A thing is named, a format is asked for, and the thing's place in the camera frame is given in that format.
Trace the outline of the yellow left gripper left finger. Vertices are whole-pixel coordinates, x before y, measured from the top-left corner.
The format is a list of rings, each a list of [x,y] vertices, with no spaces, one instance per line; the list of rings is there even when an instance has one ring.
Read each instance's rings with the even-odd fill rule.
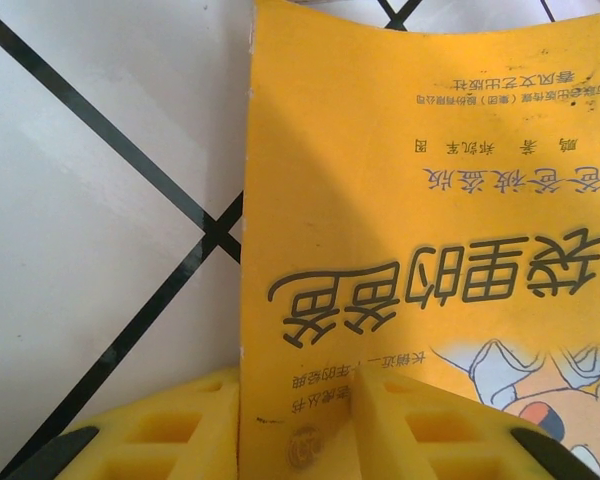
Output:
[[[95,437],[60,479],[236,479],[239,369],[220,370],[72,425]]]

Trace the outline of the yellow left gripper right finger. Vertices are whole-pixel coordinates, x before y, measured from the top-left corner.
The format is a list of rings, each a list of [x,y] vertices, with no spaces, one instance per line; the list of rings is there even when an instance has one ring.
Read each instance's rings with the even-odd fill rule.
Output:
[[[593,479],[539,426],[388,369],[358,369],[351,417],[364,479]]]

